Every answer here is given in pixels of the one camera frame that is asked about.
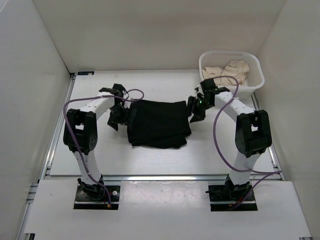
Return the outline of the black trousers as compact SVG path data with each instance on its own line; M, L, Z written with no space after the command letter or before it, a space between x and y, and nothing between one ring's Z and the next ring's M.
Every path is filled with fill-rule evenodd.
M127 137L133 147L179 149L192 133L187 103L139 100L130 105Z

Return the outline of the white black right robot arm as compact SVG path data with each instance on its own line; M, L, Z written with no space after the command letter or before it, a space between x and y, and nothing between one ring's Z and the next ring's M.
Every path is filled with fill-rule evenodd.
M226 87L218 87L214 78L205 79L195 88L195 96L187 102L191 122L203 121L206 110L216 107L218 113L226 113L235 122L234 164L228 163L230 173L220 191L227 200L244 198L252 188L250 175L258 158L272 144L269 115L265 110L254 110L245 105Z

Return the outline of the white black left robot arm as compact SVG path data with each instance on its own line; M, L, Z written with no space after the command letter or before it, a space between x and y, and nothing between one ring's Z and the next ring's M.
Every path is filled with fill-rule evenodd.
M119 125L128 122L129 107L126 103L135 101L129 98L129 91L123 85L115 83L112 88L101 88L97 96L73 99L63 106L63 143L77 160L81 173L79 185L95 201L104 199L112 202L94 152L98 143L98 119L110 111L107 125L117 131Z

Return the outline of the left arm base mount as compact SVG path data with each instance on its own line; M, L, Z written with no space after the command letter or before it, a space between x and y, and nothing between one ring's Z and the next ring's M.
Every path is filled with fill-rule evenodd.
M81 178L77 179L78 186L74 198L73 208L75 210L118 210L121 186L106 185L108 190L100 185L89 185Z

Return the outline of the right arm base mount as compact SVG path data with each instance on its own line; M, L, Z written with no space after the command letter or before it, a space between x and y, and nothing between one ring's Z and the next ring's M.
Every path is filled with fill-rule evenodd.
M227 175L224 185L209 185L205 192L209 195L211 212L251 212L257 211L257 203L252 184L233 184Z

